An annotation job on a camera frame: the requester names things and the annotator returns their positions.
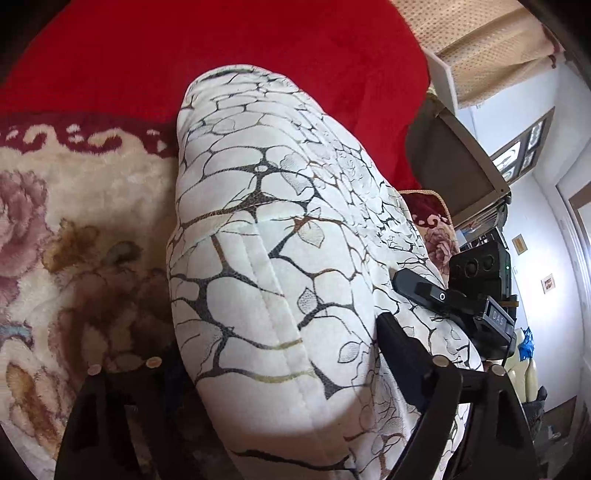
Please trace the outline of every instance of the window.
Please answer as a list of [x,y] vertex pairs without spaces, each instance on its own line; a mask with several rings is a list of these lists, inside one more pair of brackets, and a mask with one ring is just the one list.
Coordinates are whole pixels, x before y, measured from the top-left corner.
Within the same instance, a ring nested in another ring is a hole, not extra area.
[[554,109],[545,114],[517,138],[513,139],[491,160],[507,183],[512,183],[535,167],[548,135]]

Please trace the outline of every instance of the camera lens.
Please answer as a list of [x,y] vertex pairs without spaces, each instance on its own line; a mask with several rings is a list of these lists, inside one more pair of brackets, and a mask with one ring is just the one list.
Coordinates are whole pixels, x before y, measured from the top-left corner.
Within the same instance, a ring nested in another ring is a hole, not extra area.
[[492,258],[492,255],[487,255],[484,260],[482,260],[482,268],[484,268],[486,271],[490,270],[494,264],[495,259]]
[[478,262],[476,261],[475,258],[473,258],[468,263],[466,263],[466,268],[465,268],[466,276],[467,277],[474,277],[476,275],[477,271],[478,271]]

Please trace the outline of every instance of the white wall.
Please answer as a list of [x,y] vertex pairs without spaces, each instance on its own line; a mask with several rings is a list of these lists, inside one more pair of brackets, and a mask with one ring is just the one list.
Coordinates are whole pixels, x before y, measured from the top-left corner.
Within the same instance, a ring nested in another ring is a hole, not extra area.
[[559,64],[556,69],[502,90],[478,106],[462,109],[457,117],[485,152],[492,155],[554,106],[561,67]]
[[569,66],[560,66],[560,79],[556,96],[554,120],[544,149],[534,170],[554,216],[562,230],[569,250],[581,299],[584,329],[584,362],[582,366],[582,396],[591,405],[591,277],[586,265],[585,253],[577,237],[570,212],[561,197],[557,185],[562,181],[566,200],[572,196],[577,177],[584,175],[571,170],[575,162],[581,168],[591,161],[584,153],[591,138],[591,91]]
[[521,298],[519,285],[515,279],[515,273],[512,273],[511,275],[511,293],[513,295],[517,295],[517,301],[519,302],[519,306],[517,307],[517,321],[515,322],[515,328],[520,328],[523,331],[526,331],[529,324],[527,323],[527,314],[525,313],[525,308],[523,306],[523,299]]
[[534,172],[544,190],[568,172],[591,138],[591,91],[566,65],[559,74],[554,119]]
[[[566,207],[569,211],[571,218],[573,219],[575,230],[579,234],[579,240],[581,243],[581,249],[583,250],[583,256],[587,259],[587,270],[591,268],[591,251],[587,248],[587,245],[583,239],[583,228],[581,227],[579,222],[575,220],[576,217],[573,208],[570,205],[569,199],[590,182],[591,140],[589,140],[587,146],[585,146],[585,148],[579,155],[577,161],[573,164],[572,167],[570,167],[570,170],[558,182],[558,191],[560,192],[562,198],[565,200]],[[591,203],[587,204],[584,208],[579,209],[578,213],[581,216],[583,222],[586,224],[585,230],[588,231],[588,238],[591,238]],[[587,309],[587,303],[588,301],[586,301],[583,305],[584,310]]]
[[[539,184],[526,175],[511,185],[503,235],[509,245],[527,322],[534,334],[540,384],[548,390],[546,410],[578,394],[583,356],[583,321],[569,252]],[[517,255],[511,239],[523,235],[528,250]],[[544,294],[541,280],[554,275]]]

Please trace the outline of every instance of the floral rug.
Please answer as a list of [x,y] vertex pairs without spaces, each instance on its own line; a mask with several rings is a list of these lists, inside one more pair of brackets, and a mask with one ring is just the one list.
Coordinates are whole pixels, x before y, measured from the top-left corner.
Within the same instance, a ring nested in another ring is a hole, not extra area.
[[[134,369],[174,340],[164,269],[176,177],[174,125],[0,119],[0,423],[39,479],[53,478],[88,366]],[[434,192],[403,196],[447,279],[458,252],[447,208]],[[196,392],[177,421],[204,477],[240,478]]]

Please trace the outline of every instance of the black branch pattern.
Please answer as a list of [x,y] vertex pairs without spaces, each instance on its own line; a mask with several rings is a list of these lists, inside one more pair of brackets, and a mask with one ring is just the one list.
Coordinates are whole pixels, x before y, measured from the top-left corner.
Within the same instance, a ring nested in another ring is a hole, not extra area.
[[[382,360],[376,316],[393,312],[432,354],[479,364],[461,330],[392,290],[400,268],[441,284],[400,194],[350,133],[279,74],[251,66],[205,74],[189,87],[178,125],[178,224],[167,260],[189,374],[210,406],[232,394],[215,389],[229,375],[253,388],[312,382],[305,395],[322,396],[342,444],[330,450],[344,455],[318,465],[306,448],[295,459],[248,436],[230,450],[290,472],[384,478],[419,415]],[[264,391],[260,401],[273,402]],[[466,416],[460,409],[447,458]]]

